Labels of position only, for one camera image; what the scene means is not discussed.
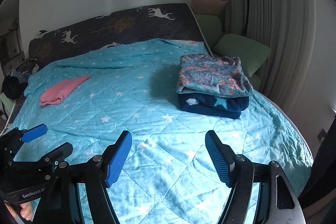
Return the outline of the left hand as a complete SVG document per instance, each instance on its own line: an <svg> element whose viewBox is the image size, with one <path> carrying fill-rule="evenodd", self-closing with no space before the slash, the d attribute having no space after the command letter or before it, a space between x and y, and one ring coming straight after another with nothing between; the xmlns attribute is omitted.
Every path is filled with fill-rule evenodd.
<svg viewBox="0 0 336 224"><path fill-rule="evenodd" d="M18 216L15 210L10 206L10 204L7 201L5 201L5 206L7 207L8 211L13 217ZM21 217L27 221L31 221L34 216L32 203L31 202L22 203L20 204L20 207L21 207L21 211L20 211Z"/></svg>

